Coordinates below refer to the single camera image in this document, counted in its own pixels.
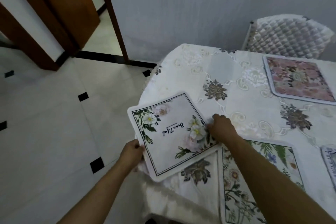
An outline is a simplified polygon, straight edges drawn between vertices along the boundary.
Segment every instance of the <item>blue printed flower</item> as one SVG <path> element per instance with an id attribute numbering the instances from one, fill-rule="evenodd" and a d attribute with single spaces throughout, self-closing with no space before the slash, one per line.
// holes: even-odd
<path id="1" fill-rule="evenodd" d="M 271 153 L 267 153 L 267 157 L 268 157 L 269 162 L 274 162 L 274 163 L 277 162 L 275 159 L 276 158 L 275 155 L 272 155 Z"/>

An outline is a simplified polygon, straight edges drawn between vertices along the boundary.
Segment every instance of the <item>person's left arm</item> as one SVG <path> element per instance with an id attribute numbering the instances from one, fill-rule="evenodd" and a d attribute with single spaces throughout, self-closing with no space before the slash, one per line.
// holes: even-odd
<path id="1" fill-rule="evenodd" d="M 121 184 L 141 160 L 145 147 L 139 141 L 128 142 L 115 165 L 99 182 L 58 222 L 58 224 L 103 224 Z"/>

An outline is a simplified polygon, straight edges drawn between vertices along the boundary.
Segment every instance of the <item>tablecloth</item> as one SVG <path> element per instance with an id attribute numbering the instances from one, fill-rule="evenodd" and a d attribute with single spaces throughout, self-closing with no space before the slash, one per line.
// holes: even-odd
<path id="1" fill-rule="evenodd" d="M 226 115 L 243 137 L 291 143 L 303 163 L 300 168 L 307 177 L 309 195 L 336 219 L 336 193 L 319 149 L 336 144 L 336 106 L 273 95 L 262 57 L 182 44 L 152 71 L 139 104 L 184 90 L 206 118 L 214 113 Z M 336 63 L 307 61 L 317 63 L 336 96 Z M 161 183 L 144 176 L 146 213 L 182 223 L 220 223 L 217 154 Z M 139 169 L 146 172 L 144 164 Z"/>

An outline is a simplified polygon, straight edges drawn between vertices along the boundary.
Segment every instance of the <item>embroidered tablecloth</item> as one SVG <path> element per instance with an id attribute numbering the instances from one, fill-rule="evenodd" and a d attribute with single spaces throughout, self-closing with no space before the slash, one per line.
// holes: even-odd
<path id="1" fill-rule="evenodd" d="M 336 193 L 319 149 L 336 144 L 336 106 L 273 95 L 262 57 L 254 52 L 180 45 L 152 71 L 139 104 L 184 90 L 205 118 L 224 114 L 243 137 L 294 145 L 307 177 L 309 195 L 336 219 Z M 336 63 L 303 60 L 317 63 L 336 96 Z M 161 183 L 144 175 L 146 213 L 182 223 L 220 223 L 217 157 L 221 153 L 214 153 Z M 145 164 L 139 169 L 147 172 Z"/>

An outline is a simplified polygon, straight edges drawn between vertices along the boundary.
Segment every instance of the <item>person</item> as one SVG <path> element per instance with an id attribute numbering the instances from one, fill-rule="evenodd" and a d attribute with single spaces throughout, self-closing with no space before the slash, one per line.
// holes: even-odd
<path id="1" fill-rule="evenodd" d="M 313 199 L 246 143 L 230 119 L 218 114 L 213 119 L 207 126 L 210 134 L 230 150 L 268 224 L 336 224 Z M 116 164 L 58 223 L 103 224 L 123 180 L 140 162 L 144 150 L 138 140 L 128 142 Z"/>

